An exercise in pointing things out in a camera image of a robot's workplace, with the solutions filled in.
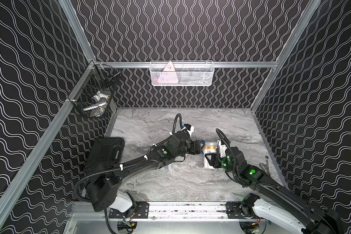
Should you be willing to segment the clear jar toiletry kit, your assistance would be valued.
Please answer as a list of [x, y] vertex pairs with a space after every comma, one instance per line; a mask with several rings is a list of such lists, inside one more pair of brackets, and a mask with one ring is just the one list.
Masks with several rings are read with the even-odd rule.
[[203, 148], [204, 167], [207, 169], [218, 168], [217, 143], [206, 142]]

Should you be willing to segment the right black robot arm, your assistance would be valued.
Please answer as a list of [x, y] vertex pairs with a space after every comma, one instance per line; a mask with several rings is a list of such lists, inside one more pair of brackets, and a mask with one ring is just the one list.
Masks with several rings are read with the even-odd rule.
[[208, 164], [232, 174], [232, 180], [258, 194], [240, 203], [243, 217], [264, 218], [293, 234], [342, 234], [343, 225], [333, 209], [321, 209], [277, 183], [261, 168], [250, 165], [237, 147], [217, 146], [203, 151]]

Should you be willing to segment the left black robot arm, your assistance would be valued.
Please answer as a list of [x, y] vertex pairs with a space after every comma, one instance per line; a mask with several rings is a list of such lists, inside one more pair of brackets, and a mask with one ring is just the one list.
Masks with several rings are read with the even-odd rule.
[[119, 191], [123, 183], [137, 175], [178, 162], [177, 157], [199, 155], [202, 146], [201, 140], [191, 139], [189, 130], [180, 130], [153, 144], [141, 157], [113, 166], [99, 165], [74, 185], [73, 193], [78, 200], [91, 203], [95, 212], [110, 208], [121, 213], [132, 213], [136, 202], [129, 193]]

